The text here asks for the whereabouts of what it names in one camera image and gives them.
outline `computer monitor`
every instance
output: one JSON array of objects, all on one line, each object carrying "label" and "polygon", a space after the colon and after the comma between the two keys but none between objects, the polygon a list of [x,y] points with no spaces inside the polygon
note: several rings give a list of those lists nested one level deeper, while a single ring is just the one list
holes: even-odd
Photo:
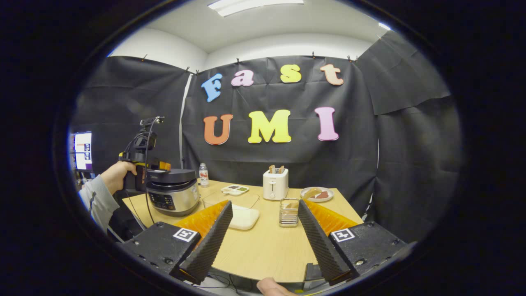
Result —
[{"label": "computer monitor", "polygon": [[73,151],[75,169],[79,171],[93,171],[92,133],[82,132],[73,134]]}]

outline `blue foam letter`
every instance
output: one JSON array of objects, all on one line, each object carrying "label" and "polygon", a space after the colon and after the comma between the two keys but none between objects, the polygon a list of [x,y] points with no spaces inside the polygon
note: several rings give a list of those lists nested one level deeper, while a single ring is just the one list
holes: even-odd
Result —
[{"label": "blue foam letter", "polygon": [[206,101],[210,103],[215,98],[219,97],[221,92],[217,91],[216,88],[219,90],[221,89],[221,81],[219,79],[223,78],[223,75],[220,73],[217,73],[216,75],[212,76],[209,80],[203,82],[201,85],[202,88],[205,89],[206,94],[208,95],[208,99]]}]

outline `white wall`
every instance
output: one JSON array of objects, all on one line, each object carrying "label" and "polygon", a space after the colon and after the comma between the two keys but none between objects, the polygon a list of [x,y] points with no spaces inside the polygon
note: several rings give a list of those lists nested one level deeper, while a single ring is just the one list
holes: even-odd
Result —
[{"label": "white wall", "polygon": [[144,57],[190,71],[202,70],[207,53],[194,44],[175,35],[143,28],[124,40],[110,56]]},{"label": "white wall", "polygon": [[223,47],[208,55],[203,70],[261,57],[312,55],[352,60],[364,53],[372,43],[328,34],[284,34],[243,41]]},{"label": "white wall", "polygon": [[148,60],[170,64],[190,71],[204,71],[217,66],[261,57],[286,55],[331,56],[352,60],[360,56],[372,43],[328,34],[284,34],[243,41],[207,54],[196,45],[169,33],[155,29],[141,29],[124,40],[111,56],[146,57]]}]

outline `ceiling light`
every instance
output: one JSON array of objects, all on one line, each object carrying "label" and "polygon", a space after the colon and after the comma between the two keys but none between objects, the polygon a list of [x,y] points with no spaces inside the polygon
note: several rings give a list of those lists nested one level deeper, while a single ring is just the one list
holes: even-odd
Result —
[{"label": "ceiling light", "polygon": [[388,26],[382,24],[382,23],[378,23],[378,25],[386,30],[391,30],[391,28],[389,28]]},{"label": "ceiling light", "polygon": [[208,7],[220,16],[227,16],[251,8],[276,4],[303,4],[303,0],[219,0]]}]

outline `water bottle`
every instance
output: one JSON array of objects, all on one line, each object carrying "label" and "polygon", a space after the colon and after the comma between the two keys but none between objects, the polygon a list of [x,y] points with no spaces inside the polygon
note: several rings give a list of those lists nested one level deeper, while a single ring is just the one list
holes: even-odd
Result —
[{"label": "water bottle", "polygon": [[201,186],[208,187],[208,168],[204,162],[199,167],[199,178],[201,178]]}]

